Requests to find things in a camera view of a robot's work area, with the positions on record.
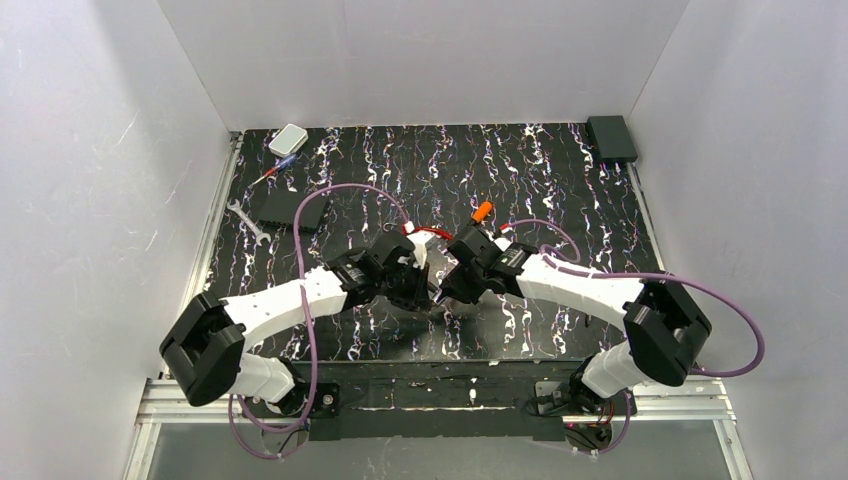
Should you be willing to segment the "red cable lock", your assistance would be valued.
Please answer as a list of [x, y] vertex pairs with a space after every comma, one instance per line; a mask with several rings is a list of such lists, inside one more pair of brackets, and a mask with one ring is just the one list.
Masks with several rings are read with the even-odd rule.
[[449, 233], [446, 230], [440, 229], [440, 228], [419, 226], [419, 227], [416, 227], [413, 230], [413, 232], [414, 233], [425, 232], [425, 233], [428, 233], [432, 236], [435, 236], [436, 238], [439, 238], [439, 239], [442, 239], [442, 240], [445, 240], [445, 241], [450, 241], [450, 240], [453, 239], [453, 235], [451, 233]]

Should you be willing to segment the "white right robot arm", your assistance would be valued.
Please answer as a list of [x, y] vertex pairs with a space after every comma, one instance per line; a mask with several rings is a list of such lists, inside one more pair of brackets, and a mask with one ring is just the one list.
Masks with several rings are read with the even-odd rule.
[[616, 277], [494, 237], [478, 224], [466, 225], [447, 250], [457, 264], [440, 284], [440, 299], [475, 304], [491, 291], [544, 300], [624, 332], [623, 342], [571, 375], [563, 393], [569, 400], [600, 402], [649, 381], [678, 387], [711, 333], [693, 298], [668, 275]]

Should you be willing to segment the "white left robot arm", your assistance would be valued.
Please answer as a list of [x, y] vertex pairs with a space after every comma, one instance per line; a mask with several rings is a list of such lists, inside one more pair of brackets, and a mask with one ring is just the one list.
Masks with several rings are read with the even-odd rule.
[[382, 234], [307, 271], [302, 278], [257, 293], [220, 299], [197, 294], [159, 346], [186, 400], [204, 406], [227, 394], [286, 402], [304, 381], [281, 360], [251, 348], [296, 325], [340, 314], [384, 297], [408, 311], [431, 307], [428, 232]]

